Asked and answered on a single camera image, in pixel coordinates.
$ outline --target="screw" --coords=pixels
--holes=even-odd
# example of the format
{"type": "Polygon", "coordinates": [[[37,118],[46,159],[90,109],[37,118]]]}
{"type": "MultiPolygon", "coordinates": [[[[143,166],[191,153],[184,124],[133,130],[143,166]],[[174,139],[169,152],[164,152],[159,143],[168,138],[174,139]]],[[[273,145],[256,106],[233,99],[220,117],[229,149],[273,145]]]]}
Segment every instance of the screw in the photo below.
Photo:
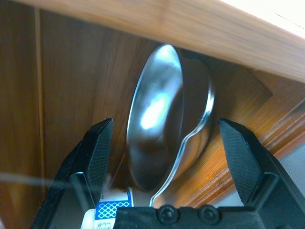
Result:
{"type": "Polygon", "coordinates": [[[204,205],[198,209],[199,218],[207,224],[216,224],[220,220],[219,211],[212,205],[204,205]]]}
{"type": "Polygon", "coordinates": [[[157,210],[157,217],[162,224],[169,225],[178,221],[178,210],[171,205],[164,205],[157,210]]]}

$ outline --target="wooden panel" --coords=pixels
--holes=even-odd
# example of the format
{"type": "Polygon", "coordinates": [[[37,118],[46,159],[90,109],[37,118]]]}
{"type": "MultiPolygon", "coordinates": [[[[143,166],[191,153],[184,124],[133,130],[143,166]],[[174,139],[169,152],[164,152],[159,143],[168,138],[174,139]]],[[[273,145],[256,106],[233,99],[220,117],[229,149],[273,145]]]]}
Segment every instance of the wooden panel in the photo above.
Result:
{"type": "Polygon", "coordinates": [[[0,218],[29,228],[43,189],[33,8],[0,0],[0,218]]]}
{"type": "Polygon", "coordinates": [[[305,82],[305,39],[220,0],[18,0],[305,82]]]}
{"type": "Polygon", "coordinates": [[[46,176],[90,126],[114,119],[109,172],[125,152],[129,109],[141,70],[156,42],[41,12],[46,176]]]}
{"type": "MultiPolygon", "coordinates": [[[[286,79],[280,83],[280,77],[220,60],[208,58],[206,62],[217,89],[216,117],[246,125],[276,156],[288,153],[305,140],[304,84],[286,79]],[[253,73],[264,81],[260,82],[253,73]]],[[[203,155],[167,188],[156,206],[169,203],[199,207],[232,185],[219,128],[215,126],[203,155]]]]}

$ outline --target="wood grain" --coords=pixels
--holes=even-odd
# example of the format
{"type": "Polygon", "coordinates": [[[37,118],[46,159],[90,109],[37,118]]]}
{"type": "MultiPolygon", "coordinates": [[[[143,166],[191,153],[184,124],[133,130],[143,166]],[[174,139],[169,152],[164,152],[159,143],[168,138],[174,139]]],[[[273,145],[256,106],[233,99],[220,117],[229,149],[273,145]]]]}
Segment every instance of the wood grain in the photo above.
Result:
{"type": "Polygon", "coordinates": [[[142,68],[157,43],[41,12],[46,176],[94,123],[114,119],[109,172],[125,153],[126,126],[142,68]]]}
{"type": "Polygon", "coordinates": [[[0,218],[23,229],[43,197],[41,187],[8,179],[42,176],[33,8],[0,0],[0,31],[0,218]]]}
{"type": "MultiPolygon", "coordinates": [[[[290,152],[305,140],[304,84],[286,79],[278,82],[280,77],[220,60],[208,58],[206,62],[217,89],[216,117],[246,125],[276,156],[290,152]]],[[[230,190],[232,185],[219,128],[215,126],[202,157],[167,188],[156,206],[169,203],[199,207],[230,190]]]]}
{"type": "Polygon", "coordinates": [[[305,39],[220,0],[18,0],[305,82],[305,39]]]}

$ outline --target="wooden cabinet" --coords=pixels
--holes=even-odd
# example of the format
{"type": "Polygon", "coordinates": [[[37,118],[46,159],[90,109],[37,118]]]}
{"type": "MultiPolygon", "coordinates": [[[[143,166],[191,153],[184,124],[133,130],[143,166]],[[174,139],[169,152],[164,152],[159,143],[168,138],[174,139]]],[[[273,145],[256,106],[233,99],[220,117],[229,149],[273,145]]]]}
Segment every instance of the wooden cabinet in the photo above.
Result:
{"type": "MultiPolygon", "coordinates": [[[[195,19],[184,14],[183,6],[189,4],[184,0],[170,4],[167,14],[163,1],[138,2],[132,8],[134,15],[127,14],[124,7],[129,5],[118,0],[107,2],[109,11],[102,6],[93,11],[96,1],[24,2],[208,54],[197,58],[211,71],[216,121],[225,117],[246,125],[277,157],[304,141],[305,84],[292,80],[305,81],[304,43],[293,35],[283,31],[276,43],[277,29],[253,25],[247,16],[242,26],[232,11],[224,11],[227,19],[222,20],[232,31],[213,31],[202,20],[213,10],[226,9],[222,3],[206,3],[211,4],[210,11],[196,9],[194,14],[198,10],[204,14],[187,28],[195,19]],[[137,19],[139,10],[148,6],[146,19],[142,14],[137,19]],[[174,9],[180,10],[183,20],[174,9]],[[265,40],[254,42],[251,36],[258,39],[260,33],[265,40]],[[288,40],[295,43],[281,46],[288,40]],[[217,42],[222,44],[215,48],[217,42]],[[263,42],[268,45],[261,52],[263,42]]],[[[126,123],[141,70],[160,43],[9,0],[0,0],[0,31],[0,219],[6,228],[30,226],[63,159],[102,119],[114,119],[109,163],[113,184],[132,185],[124,158],[126,123]]],[[[215,123],[202,156],[167,188],[156,207],[164,203],[198,207],[232,186],[215,123]]]]}

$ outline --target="paper label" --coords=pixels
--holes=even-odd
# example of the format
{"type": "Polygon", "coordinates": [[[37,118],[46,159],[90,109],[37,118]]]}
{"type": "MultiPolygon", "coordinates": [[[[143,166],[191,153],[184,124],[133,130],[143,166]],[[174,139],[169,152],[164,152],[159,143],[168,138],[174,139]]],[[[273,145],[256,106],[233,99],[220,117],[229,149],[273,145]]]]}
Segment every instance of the paper label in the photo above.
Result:
{"type": "Polygon", "coordinates": [[[94,229],[112,229],[117,208],[133,207],[132,189],[112,189],[102,193],[95,210],[94,229]]]}

